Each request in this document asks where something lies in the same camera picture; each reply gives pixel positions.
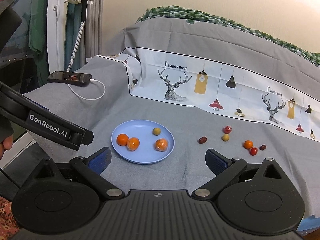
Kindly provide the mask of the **person's left hand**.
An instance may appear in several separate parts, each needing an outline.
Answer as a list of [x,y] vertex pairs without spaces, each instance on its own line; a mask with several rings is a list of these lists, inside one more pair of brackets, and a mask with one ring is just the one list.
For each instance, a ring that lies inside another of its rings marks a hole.
[[4,151],[10,150],[13,145],[13,135],[8,136],[0,143],[0,159],[3,158]]

